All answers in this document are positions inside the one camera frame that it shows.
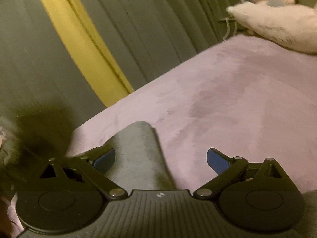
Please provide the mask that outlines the yellow curtain strip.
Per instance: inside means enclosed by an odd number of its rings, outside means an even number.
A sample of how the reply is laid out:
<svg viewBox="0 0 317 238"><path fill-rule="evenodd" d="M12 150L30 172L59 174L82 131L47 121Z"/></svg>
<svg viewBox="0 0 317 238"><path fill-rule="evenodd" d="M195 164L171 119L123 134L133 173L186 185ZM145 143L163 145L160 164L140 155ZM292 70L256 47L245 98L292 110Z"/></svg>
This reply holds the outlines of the yellow curtain strip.
<svg viewBox="0 0 317 238"><path fill-rule="evenodd" d="M40 1L77 68L106 107L134 92L81 0Z"/></svg>

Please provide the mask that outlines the white pillow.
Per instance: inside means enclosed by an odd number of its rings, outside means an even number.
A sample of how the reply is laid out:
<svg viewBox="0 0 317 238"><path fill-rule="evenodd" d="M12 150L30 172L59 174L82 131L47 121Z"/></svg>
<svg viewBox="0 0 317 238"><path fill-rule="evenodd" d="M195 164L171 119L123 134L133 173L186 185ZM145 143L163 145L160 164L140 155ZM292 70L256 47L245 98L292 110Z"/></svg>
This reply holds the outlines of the white pillow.
<svg viewBox="0 0 317 238"><path fill-rule="evenodd" d="M294 51L316 54L316 7L244 2L226 11L250 33Z"/></svg>

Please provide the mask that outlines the pink bed blanket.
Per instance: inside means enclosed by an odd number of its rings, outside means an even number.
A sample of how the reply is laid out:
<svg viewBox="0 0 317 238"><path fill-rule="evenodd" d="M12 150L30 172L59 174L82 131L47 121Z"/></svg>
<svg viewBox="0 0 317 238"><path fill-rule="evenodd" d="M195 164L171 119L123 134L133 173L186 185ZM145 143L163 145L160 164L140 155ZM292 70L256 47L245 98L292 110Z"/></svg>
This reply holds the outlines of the pink bed blanket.
<svg viewBox="0 0 317 238"><path fill-rule="evenodd" d="M107 199L72 158L128 125L155 128L174 190ZM316 56L239 35L73 127L57 101L1 119L1 237L316 237ZM213 198L193 193L217 174L215 148L249 164Z"/></svg>

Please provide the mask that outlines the grey sweatpants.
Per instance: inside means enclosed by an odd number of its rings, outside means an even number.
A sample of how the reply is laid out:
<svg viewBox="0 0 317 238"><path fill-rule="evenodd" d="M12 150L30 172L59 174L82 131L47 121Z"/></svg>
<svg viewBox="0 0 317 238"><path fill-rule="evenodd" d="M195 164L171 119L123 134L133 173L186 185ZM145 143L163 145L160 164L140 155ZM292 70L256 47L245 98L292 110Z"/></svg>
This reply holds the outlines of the grey sweatpants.
<svg viewBox="0 0 317 238"><path fill-rule="evenodd" d="M107 143L115 150L116 159L105 176L127 192L176 189L156 130L149 123L132 123Z"/></svg>

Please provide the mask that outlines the grey-green curtain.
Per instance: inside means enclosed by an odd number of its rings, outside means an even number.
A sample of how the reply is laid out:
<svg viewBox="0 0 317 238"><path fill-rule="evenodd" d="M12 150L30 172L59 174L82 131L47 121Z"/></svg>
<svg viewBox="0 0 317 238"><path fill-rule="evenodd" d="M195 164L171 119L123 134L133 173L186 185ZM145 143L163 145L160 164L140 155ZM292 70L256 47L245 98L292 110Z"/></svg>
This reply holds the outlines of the grey-green curtain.
<svg viewBox="0 0 317 238"><path fill-rule="evenodd" d="M239 0L80 0L134 89L221 42ZM58 99L77 126L105 109L40 0L1 0L1 108Z"/></svg>

